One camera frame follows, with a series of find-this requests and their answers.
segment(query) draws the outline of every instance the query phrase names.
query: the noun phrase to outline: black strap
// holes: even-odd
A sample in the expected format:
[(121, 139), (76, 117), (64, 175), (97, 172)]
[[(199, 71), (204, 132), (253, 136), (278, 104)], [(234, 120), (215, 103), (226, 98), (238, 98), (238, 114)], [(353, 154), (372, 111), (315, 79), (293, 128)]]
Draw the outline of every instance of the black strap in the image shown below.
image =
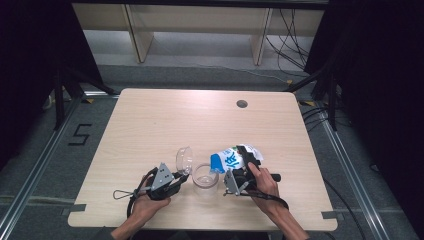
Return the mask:
[(274, 201), (281, 203), (285, 208), (287, 208), (287, 210), (289, 210), (289, 205), (287, 204), (287, 202), (284, 199), (279, 198), (279, 197), (274, 196), (274, 195), (271, 195), (271, 194), (263, 193), (261, 191), (252, 192), (252, 193), (249, 193), (249, 194), (240, 193), (240, 196), (249, 196), (249, 197), (262, 198), (262, 199), (265, 199), (265, 200), (274, 200)]

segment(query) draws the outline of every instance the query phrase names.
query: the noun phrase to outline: hole in table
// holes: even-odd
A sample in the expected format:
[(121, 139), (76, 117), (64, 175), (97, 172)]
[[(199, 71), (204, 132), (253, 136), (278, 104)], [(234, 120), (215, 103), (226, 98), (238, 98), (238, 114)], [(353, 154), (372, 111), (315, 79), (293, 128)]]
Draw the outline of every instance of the hole in table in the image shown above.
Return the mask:
[(239, 108), (245, 108), (245, 107), (247, 107), (247, 102), (245, 100), (238, 100), (237, 101), (237, 106)]

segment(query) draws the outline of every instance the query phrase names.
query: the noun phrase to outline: blue and white package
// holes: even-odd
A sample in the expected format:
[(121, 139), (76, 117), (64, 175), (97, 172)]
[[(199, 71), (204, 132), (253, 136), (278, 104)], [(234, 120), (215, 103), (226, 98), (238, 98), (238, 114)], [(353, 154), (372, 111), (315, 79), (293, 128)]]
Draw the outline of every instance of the blue and white package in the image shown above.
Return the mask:
[[(244, 146), (246, 151), (253, 153), (253, 156), (259, 160), (263, 160), (262, 154), (259, 150), (251, 145), (239, 144)], [(239, 169), (244, 167), (243, 157), (237, 152), (237, 147), (227, 148), (221, 152), (211, 155), (211, 171), (217, 173), (225, 173), (228, 169)]]

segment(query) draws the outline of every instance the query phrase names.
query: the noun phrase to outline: cable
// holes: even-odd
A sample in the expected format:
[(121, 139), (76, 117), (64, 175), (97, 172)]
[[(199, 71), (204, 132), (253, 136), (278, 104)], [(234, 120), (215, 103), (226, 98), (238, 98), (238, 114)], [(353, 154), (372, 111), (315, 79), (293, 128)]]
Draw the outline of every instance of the cable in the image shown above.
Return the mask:
[(361, 233), (362, 239), (366, 239), (365, 238), (365, 234), (364, 231), (362, 230), (361, 225), (359, 225), (358, 219), (356, 218), (355, 214), (353, 214), (352, 209), (349, 207), (349, 204), (347, 204), (347, 202), (344, 200), (344, 198), (340, 195), (340, 193), (336, 190), (336, 188), (331, 185), (331, 183), (325, 179), (324, 177), (322, 178), (324, 180), (324, 182), (331, 188), (331, 190), (333, 190), (333, 192), (340, 198), (340, 200), (343, 202), (343, 204), (346, 206), (347, 210), (349, 211), (349, 213), (352, 215), (353, 220), (355, 221), (356, 226), (359, 229), (359, 232)]
[(310, 113), (310, 112), (312, 112), (312, 111), (322, 110), (322, 109), (327, 109), (327, 107), (316, 107), (316, 108), (310, 109), (310, 110), (308, 110), (308, 111), (306, 111), (306, 112), (302, 113), (302, 116), (304, 116), (304, 115), (306, 115), (306, 114), (308, 114), (308, 113)]
[(295, 65), (296, 67), (298, 67), (298, 68), (300, 68), (300, 69), (302, 69), (302, 68), (303, 68), (303, 66), (302, 66), (300, 63), (296, 62), (293, 58), (291, 58), (291, 57), (287, 56), (286, 54), (284, 54), (284, 53), (281, 51), (281, 49), (283, 48), (284, 44), (283, 44), (283, 46), (281, 46), (281, 48), (280, 48), (280, 49), (278, 49), (277, 47), (275, 47), (275, 46), (271, 43), (271, 41), (269, 40), (269, 38), (268, 38), (268, 37), (266, 37), (266, 40), (268, 41), (268, 43), (271, 45), (271, 47), (274, 49), (274, 51), (275, 51), (278, 55), (280, 55), (281, 57), (284, 57), (285, 59), (287, 59), (289, 62), (291, 62), (291, 63), (292, 63), (293, 65)]
[(329, 233), (329, 232), (324, 232), (324, 234), (325, 234), (325, 235), (327, 235), (329, 238), (331, 238), (331, 239), (333, 239), (333, 240), (336, 240), (336, 238), (335, 238), (333, 235), (331, 235), (331, 233)]
[(315, 124), (314, 126), (312, 126), (310, 129), (308, 129), (308, 132), (312, 131), (314, 128), (316, 128), (318, 125), (320, 125), (321, 123), (325, 122), (328, 120), (328, 118), (325, 119), (318, 119), (319, 122), (317, 124)]
[(162, 48), (162, 49), (166, 50), (168, 53), (170, 53), (170, 54), (171, 54), (171, 56), (172, 56), (172, 57), (173, 57), (173, 58), (174, 58), (177, 62), (180, 62), (180, 63), (183, 63), (183, 64), (194, 65), (194, 66), (200, 66), (200, 67), (204, 67), (204, 68), (216, 68), (216, 69), (223, 68), (223, 69), (228, 69), (228, 70), (232, 70), (232, 71), (246, 72), (246, 73), (249, 73), (249, 74), (252, 74), (252, 75), (258, 76), (258, 77), (273, 78), (273, 79), (277, 79), (278, 81), (281, 81), (281, 82), (287, 83), (287, 81), (286, 81), (286, 80), (283, 80), (283, 79), (278, 78), (278, 77), (276, 77), (276, 76), (258, 74), (258, 73), (251, 72), (251, 71), (249, 71), (249, 70), (234, 69), (234, 68), (229, 68), (229, 67), (224, 67), (224, 66), (204, 65), (204, 64), (198, 64), (198, 63), (192, 63), (192, 62), (184, 62), (184, 61), (181, 61), (181, 60), (177, 59), (177, 58), (174, 56), (174, 54), (172, 53), (172, 51), (171, 51), (171, 50), (169, 50), (169, 49), (167, 49), (166, 47), (162, 46), (162, 43), (160, 43), (160, 42), (159, 42), (159, 41), (158, 41), (155, 37), (153, 37), (153, 39), (154, 39), (154, 40), (158, 43), (158, 46), (159, 46), (160, 48)]
[(296, 48), (297, 48), (297, 51), (296, 50), (294, 50), (293, 48), (291, 48), (291, 47), (289, 47), (285, 42), (286, 41), (284, 41), (283, 42), (283, 45), (285, 44), (289, 49), (291, 49), (291, 50), (293, 50), (294, 52), (296, 52), (296, 53), (298, 53), (299, 54), (299, 57), (300, 57), (300, 59), (301, 59), (301, 61), (302, 61), (302, 63), (303, 63), (303, 66), (306, 64), (306, 61), (305, 61), (305, 59), (304, 59), (304, 56), (307, 56), (307, 54), (309, 54), (305, 49), (303, 49), (302, 47), (300, 47), (300, 45), (299, 45), (299, 42), (297, 41), (297, 34), (296, 34), (296, 25), (294, 24), (294, 19), (295, 19), (295, 14), (296, 14), (296, 10), (295, 9), (292, 9), (292, 11), (291, 11), (291, 13), (292, 13), (292, 22), (291, 22), (291, 24), (290, 24), (290, 27), (288, 26), (288, 24), (287, 24), (287, 22), (286, 22), (286, 19), (284, 18), (284, 15), (283, 15), (283, 12), (282, 12), (282, 10), (280, 9), (280, 15), (281, 15), (281, 18), (283, 19), (283, 22), (284, 22), (284, 25), (286, 26), (286, 28), (287, 28), (287, 37), (288, 36), (290, 36), (290, 38), (292, 39), (292, 41), (293, 41), (293, 43), (295, 44), (295, 46), (296, 46)]
[(314, 112), (314, 113), (311, 113), (311, 114), (309, 114), (308, 116), (304, 117), (304, 118), (303, 118), (303, 121), (304, 121), (304, 122), (306, 122), (306, 120), (308, 120), (308, 119), (309, 119), (310, 117), (312, 117), (313, 115), (318, 114), (318, 113), (325, 112), (326, 110), (327, 110), (327, 108), (320, 108), (318, 111), (316, 111), (316, 112)]

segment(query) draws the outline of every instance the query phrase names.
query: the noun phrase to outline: gray carpet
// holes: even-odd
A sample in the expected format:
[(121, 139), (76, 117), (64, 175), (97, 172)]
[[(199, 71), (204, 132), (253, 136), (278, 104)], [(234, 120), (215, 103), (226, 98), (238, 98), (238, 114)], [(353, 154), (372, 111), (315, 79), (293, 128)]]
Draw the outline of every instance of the gray carpet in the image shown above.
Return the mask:
[[(280, 80), (227, 69), (99, 66), (99, 70), (105, 83), (116, 90), (138, 87), (281, 91), (287, 87), (287, 84)], [(255, 73), (278, 76), (284, 81), (292, 79), (297, 82), (302, 79), (279, 71), (255, 71)], [(299, 90), (296, 93), (297, 98), (310, 99), (309, 93), (312, 87), (313, 84), (310, 84)], [(95, 99), (91, 104), (80, 104), (10, 239), (88, 239), (98, 230), (70, 227), (62, 211), (72, 205), (78, 194), (116, 101), (107, 98)], [(312, 107), (300, 108), (305, 112)], [(337, 111), (337, 116), (340, 117), (337, 119), (340, 138), (373, 203), (378, 208), (390, 236), (392, 239), (418, 239), (384, 179), (369, 168), (372, 160), (361, 145), (354, 128), (348, 126), (348, 119), (341, 110)], [(366, 239), (374, 239), (323, 125), (314, 127), (318, 122), (313, 121), (317, 118), (317, 115), (309, 118), (307, 122), (311, 123), (306, 127), (311, 129), (309, 135), (322, 175), (353, 210)], [(79, 133), (89, 134), (89, 137), (84, 145), (71, 146), (69, 143), (83, 142), (82, 138), (73, 136), (80, 124), (90, 124), (81, 126), (79, 130)], [(50, 109), (34, 124), (21, 154), (12, 159), (0, 173), (1, 213), (7, 210), (10, 201), (8, 196), (14, 196), (19, 191), (49, 139), (53, 127), (54, 109)], [(359, 229), (345, 204), (328, 186), (327, 190), (332, 205), (340, 217), (339, 227), (331, 234), (336, 239), (361, 239)], [(313, 232), (311, 235), (314, 239), (330, 239), (324, 233)]]

